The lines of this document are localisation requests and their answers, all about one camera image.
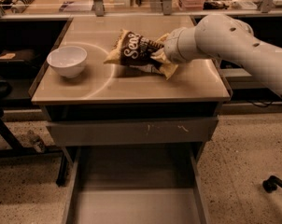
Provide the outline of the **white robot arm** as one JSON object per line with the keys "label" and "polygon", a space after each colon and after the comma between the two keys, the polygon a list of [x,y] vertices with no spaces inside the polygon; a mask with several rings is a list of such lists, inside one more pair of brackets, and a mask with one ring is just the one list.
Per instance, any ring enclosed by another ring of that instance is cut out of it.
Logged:
{"label": "white robot arm", "polygon": [[235,63],[282,98],[282,48],[259,40],[248,24],[224,14],[175,29],[153,56],[176,64],[211,58]]}

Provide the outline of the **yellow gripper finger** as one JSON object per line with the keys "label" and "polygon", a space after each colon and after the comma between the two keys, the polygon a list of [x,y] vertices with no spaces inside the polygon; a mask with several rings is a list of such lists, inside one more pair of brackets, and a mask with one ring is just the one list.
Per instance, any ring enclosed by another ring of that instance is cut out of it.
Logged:
{"label": "yellow gripper finger", "polygon": [[153,52],[150,55],[150,58],[161,64],[158,70],[165,76],[166,79],[169,79],[178,68],[177,64],[168,60],[163,49]]}
{"label": "yellow gripper finger", "polygon": [[169,36],[169,33],[166,33],[166,34],[164,34],[164,35],[162,35],[162,36],[160,36],[157,40],[156,40],[156,42],[158,43],[158,44],[164,44],[164,42],[165,42],[165,40],[166,40],[166,38]]}

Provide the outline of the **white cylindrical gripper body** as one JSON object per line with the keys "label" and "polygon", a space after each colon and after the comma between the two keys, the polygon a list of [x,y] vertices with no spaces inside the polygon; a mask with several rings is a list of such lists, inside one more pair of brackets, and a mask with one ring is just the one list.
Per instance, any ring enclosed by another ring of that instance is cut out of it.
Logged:
{"label": "white cylindrical gripper body", "polygon": [[173,63],[209,59],[207,54],[197,48],[194,27],[181,27],[172,31],[164,42],[163,51],[166,58]]}

